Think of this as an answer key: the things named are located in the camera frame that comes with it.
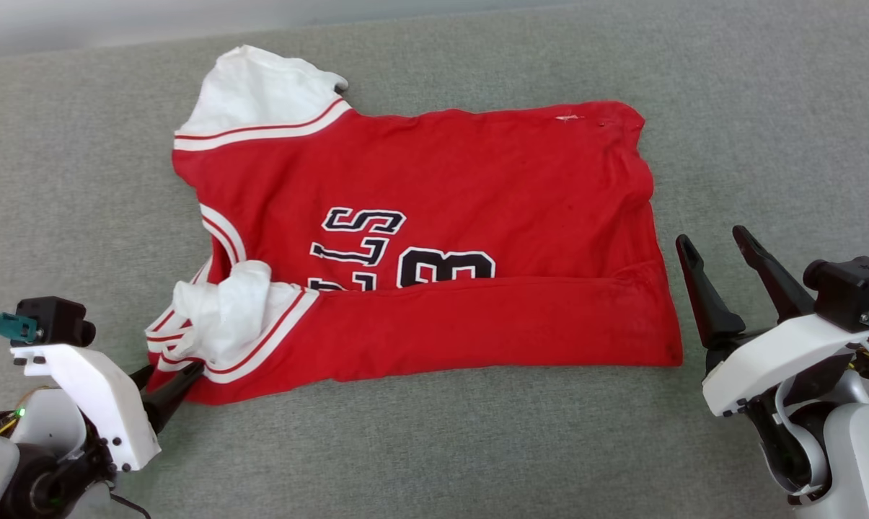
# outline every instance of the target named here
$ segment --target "gray fabric surface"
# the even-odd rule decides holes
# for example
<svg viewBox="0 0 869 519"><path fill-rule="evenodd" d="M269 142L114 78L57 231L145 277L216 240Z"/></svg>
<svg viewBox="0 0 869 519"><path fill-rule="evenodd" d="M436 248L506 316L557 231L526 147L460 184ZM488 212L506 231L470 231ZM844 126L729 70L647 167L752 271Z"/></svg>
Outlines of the gray fabric surface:
<svg viewBox="0 0 869 519"><path fill-rule="evenodd" d="M207 255L171 131L240 43L342 74L372 115L635 106L685 366L489 368L187 405L125 496L161 519L789 516L751 425L708 414L674 239L690 234L753 327L775 316L735 223L793 272L869 255L869 0L593 0L0 61L0 309L84 302L95 347L144 364L141 331ZM37 383L0 341L0 409Z"/></svg>

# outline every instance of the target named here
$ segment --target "red fabric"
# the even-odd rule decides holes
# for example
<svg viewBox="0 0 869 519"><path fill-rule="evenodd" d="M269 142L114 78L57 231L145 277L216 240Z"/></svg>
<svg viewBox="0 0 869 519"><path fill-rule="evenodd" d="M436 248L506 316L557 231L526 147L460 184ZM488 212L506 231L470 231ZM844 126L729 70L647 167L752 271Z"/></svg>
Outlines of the red fabric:
<svg viewBox="0 0 869 519"><path fill-rule="evenodd" d="M681 364L652 177L636 148L643 123L619 102L418 117L352 110L313 135L175 151L177 173L273 280L345 289L322 292L252 374L202 378L191 400L485 365ZM330 232L322 223L334 207L405 221L394 234ZM388 239L374 266L310 254L316 243L367 253L368 237ZM213 243L217 283L231 256ZM397 288L408 247L486 253L494 279ZM378 290L360 292L355 272L376 275Z"/></svg>

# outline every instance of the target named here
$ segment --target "white wall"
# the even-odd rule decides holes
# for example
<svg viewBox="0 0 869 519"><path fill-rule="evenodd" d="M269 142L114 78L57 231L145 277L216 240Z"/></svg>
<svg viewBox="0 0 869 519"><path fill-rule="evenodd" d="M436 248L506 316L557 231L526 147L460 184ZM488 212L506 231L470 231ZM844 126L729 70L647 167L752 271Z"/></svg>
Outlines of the white wall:
<svg viewBox="0 0 869 519"><path fill-rule="evenodd" d="M0 0L0 56L572 0Z"/></svg>

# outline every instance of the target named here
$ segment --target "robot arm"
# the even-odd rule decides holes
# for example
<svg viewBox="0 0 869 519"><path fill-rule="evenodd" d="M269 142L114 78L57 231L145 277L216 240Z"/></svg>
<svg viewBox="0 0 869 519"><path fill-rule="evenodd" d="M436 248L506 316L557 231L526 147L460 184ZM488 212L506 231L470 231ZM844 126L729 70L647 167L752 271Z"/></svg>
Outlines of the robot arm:
<svg viewBox="0 0 869 519"><path fill-rule="evenodd" d="M744 414L795 515L869 519L869 257L814 262L813 300L741 226L732 230L776 306L777 326L747 332L704 274L687 236L678 255L704 348L702 392L717 416Z"/></svg>
<svg viewBox="0 0 869 519"><path fill-rule="evenodd" d="M60 298L25 299L0 314L15 365L50 376L59 389L34 391L0 411L0 519L67 516L86 492L140 470L161 451L160 433L203 365L191 364L154 394L151 369L125 374L86 349L94 325L84 306Z"/></svg>

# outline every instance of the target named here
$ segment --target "white sleeve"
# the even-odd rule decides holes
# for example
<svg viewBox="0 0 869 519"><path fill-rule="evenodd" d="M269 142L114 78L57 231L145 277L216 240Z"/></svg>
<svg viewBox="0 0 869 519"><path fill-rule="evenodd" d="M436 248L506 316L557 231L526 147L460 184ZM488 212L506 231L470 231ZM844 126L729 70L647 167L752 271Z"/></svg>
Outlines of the white sleeve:
<svg viewBox="0 0 869 519"><path fill-rule="evenodd" d="M340 99L348 82L299 58L243 45L216 60L190 119L176 133L210 137L241 128L312 121Z"/></svg>

